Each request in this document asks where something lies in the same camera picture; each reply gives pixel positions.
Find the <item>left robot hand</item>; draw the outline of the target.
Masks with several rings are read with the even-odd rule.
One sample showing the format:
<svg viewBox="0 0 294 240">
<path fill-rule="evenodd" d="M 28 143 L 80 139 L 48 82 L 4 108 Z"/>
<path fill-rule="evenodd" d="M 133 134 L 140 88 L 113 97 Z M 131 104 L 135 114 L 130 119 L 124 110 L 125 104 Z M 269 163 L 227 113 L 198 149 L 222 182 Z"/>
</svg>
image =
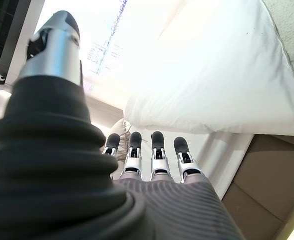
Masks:
<svg viewBox="0 0 294 240">
<path fill-rule="evenodd" d="M 141 178 L 138 132 L 112 179 L 119 136 L 91 124 L 79 44 L 64 10 L 29 40 L 0 119 L 0 240 L 241 240 L 182 137 L 174 140 L 180 183 L 158 131 L 151 179 Z"/>
</svg>

